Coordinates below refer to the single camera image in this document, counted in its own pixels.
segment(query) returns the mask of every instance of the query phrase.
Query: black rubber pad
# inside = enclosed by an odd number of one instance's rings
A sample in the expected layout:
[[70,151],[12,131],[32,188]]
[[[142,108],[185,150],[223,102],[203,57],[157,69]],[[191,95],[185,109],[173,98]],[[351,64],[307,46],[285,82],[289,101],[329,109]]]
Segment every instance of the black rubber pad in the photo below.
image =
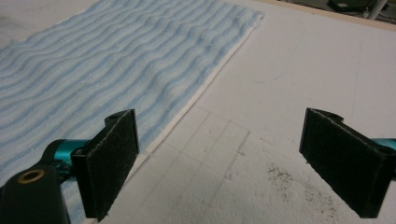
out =
[[134,111],[110,116],[106,127],[86,146],[72,153],[78,187],[87,217],[102,220],[131,171],[138,139]]
[[329,112],[306,109],[300,152],[360,217],[377,217],[395,171],[396,151]]

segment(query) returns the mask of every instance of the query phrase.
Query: black object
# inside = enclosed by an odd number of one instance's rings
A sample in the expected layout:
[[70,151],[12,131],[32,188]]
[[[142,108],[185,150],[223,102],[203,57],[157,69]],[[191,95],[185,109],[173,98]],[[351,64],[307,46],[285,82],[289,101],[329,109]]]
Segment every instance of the black object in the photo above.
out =
[[86,217],[101,221],[139,153],[133,110],[105,123],[90,141],[53,141],[37,164],[11,177],[0,190],[0,223],[69,223],[60,185],[73,175]]
[[337,12],[358,12],[371,10],[376,0],[329,0],[329,7]]
[[307,108],[300,152],[360,217],[377,217],[394,177],[396,151],[342,121],[335,114]]

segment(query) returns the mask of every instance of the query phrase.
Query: blue striped towel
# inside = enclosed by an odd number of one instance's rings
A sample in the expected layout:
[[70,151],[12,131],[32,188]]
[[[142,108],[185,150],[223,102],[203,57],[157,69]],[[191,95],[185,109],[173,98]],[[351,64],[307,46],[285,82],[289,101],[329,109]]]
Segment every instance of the blue striped towel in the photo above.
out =
[[[0,186],[51,141],[91,139],[128,108],[146,158],[261,17],[216,0],[102,0],[0,49]],[[62,188],[81,222],[76,183]]]

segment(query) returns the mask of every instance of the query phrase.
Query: white surface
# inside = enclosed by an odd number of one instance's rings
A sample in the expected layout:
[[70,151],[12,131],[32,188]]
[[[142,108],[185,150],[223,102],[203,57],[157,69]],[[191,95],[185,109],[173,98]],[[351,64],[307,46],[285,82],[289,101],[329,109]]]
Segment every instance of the white surface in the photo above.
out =
[[[92,2],[2,0],[0,46]],[[379,218],[359,219],[298,149],[307,107],[338,114],[368,137],[395,137],[396,33],[228,2],[265,18],[103,223],[395,223],[394,183]]]

